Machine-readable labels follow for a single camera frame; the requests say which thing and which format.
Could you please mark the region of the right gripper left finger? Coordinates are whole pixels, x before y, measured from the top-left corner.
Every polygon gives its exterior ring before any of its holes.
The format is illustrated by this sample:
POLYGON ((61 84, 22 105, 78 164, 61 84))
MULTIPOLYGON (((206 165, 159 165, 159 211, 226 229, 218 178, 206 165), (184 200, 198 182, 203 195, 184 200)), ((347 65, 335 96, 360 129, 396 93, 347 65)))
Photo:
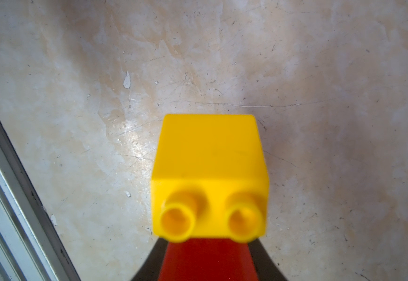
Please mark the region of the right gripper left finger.
POLYGON ((157 281, 160 276, 167 247, 168 241, 163 238, 158 238, 145 262, 131 280, 157 281))

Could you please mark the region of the red square lego brick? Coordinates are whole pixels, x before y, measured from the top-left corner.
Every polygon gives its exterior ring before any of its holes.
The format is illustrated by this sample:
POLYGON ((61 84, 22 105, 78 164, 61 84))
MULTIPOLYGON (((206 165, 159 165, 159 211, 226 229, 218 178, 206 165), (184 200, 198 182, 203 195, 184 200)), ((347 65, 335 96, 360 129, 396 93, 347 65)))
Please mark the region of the red square lego brick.
POLYGON ((169 243, 161 281, 257 281, 247 244, 229 239, 189 239, 169 243))

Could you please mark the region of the yellow lego brick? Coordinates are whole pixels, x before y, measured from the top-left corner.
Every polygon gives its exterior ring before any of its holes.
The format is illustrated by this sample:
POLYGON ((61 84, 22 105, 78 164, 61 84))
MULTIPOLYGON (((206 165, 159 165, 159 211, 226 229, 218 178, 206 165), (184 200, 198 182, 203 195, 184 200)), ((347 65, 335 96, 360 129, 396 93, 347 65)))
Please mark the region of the yellow lego brick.
POLYGON ((266 233, 269 187, 254 116, 165 116, 151 176, 155 235, 256 240, 266 233))

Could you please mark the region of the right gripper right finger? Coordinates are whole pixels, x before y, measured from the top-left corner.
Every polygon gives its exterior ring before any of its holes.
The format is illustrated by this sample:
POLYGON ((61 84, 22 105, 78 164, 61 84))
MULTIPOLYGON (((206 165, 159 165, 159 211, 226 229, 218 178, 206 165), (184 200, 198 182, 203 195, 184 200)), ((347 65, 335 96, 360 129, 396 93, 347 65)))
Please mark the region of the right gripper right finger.
POLYGON ((287 281, 278 265, 271 259, 260 240, 248 243, 259 281, 287 281))

